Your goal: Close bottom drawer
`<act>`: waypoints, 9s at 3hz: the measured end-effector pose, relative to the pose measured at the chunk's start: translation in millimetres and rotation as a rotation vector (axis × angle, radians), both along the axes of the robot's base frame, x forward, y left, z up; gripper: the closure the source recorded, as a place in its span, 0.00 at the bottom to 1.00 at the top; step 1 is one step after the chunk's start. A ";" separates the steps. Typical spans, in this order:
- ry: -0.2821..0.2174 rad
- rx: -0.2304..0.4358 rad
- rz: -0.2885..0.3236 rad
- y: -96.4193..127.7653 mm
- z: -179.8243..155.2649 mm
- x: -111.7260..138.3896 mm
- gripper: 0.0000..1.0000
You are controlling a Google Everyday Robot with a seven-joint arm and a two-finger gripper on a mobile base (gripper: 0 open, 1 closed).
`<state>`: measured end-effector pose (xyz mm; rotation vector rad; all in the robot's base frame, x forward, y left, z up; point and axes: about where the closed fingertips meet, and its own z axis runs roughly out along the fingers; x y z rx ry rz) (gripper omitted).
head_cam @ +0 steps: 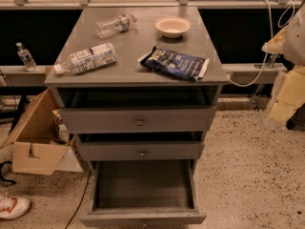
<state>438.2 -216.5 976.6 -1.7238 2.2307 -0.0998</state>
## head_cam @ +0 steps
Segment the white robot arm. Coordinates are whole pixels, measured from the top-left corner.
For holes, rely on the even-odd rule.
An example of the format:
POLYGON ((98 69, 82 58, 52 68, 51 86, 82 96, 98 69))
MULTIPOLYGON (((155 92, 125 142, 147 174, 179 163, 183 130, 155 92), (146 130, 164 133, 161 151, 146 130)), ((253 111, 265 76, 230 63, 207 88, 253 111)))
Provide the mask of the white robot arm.
POLYGON ((305 6, 302 6, 262 51, 282 54, 295 66, 287 73, 280 73, 274 82, 265 120, 272 129, 283 128, 287 121, 305 104, 305 6))

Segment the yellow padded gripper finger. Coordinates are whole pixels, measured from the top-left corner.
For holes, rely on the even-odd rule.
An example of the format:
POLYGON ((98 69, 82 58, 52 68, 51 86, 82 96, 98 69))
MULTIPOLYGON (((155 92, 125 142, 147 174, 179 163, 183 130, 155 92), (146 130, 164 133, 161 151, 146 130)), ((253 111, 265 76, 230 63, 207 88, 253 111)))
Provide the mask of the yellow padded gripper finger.
POLYGON ((273 38, 265 42, 261 50, 271 54, 283 54, 287 28, 282 28, 273 38))
POLYGON ((280 72, 266 108, 265 124, 271 129, 283 128, 296 111, 305 104, 305 67, 296 65, 280 72))

